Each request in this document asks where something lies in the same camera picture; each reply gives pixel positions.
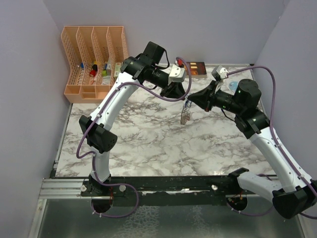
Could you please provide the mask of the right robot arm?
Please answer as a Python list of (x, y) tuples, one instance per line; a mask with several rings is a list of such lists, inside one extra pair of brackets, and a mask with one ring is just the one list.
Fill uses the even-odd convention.
[(206, 112), (218, 107), (235, 114), (237, 128), (260, 150), (279, 179), (272, 182), (241, 168), (229, 174), (228, 190), (234, 194), (243, 190), (253, 192), (272, 202), (276, 211), (286, 219), (314, 206), (317, 182), (296, 162), (292, 164), (299, 174), (287, 162), (285, 156), (289, 156), (289, 152), (279, 139), (273, 137), (268, 117), (258, 109), (262, 93), (257, 83), (242, 79), (233, 95), (217, 89), (219, 84), (212, 81), (205, 89), (191, 94), (188, 100)]

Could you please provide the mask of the metal keyring holder blue handle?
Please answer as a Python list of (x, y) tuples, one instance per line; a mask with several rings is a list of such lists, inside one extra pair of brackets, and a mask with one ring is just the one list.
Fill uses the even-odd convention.
[(185, 125), (190, 120), (190, 108), (186, 106), (186, 101), (183, 104), (182, 111), (181, 111), (181, 125)]

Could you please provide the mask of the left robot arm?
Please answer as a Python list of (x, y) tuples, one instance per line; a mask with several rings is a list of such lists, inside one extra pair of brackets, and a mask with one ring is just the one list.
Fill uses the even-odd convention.
[(162, 56), (166, 54), (166, 49), (148, 42), (142, 53), (126, 58), (110, 92), (88, 117), (81, 116), (79, 119), (83, 132), (80, 143), (87, 142), (92, 150), (80, 155), (80, 149), (77, 149), (76, 157), (82, 159), (92, 155), (90, 175), (95, 180), (92, 190), (97, 195), (102, 196), (109, 191), (109, 152), (117, 142), (111, 128), (130, 96), (139, 88), (167, 102), (185, 100), (189, 94), (190, 90), (185, 90), (182, 85), (186, 76), (189, 77), (188, 84), (192, 84), (188, 63), (177, 57), (175, 64), (170, 66), (170, 73), (166, 73), (165, 68), (159, 66)]

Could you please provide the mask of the blue key tag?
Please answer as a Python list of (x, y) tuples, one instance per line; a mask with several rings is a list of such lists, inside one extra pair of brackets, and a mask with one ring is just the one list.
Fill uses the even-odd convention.
[(192, 104), (192, 102), (191, 102), (190, 100), (187, 100), (187, 101), (186, 101), (186, 106), (187, 106), (187, 107), (190, 108), (190, 107), (191, 107), (191, 104)]

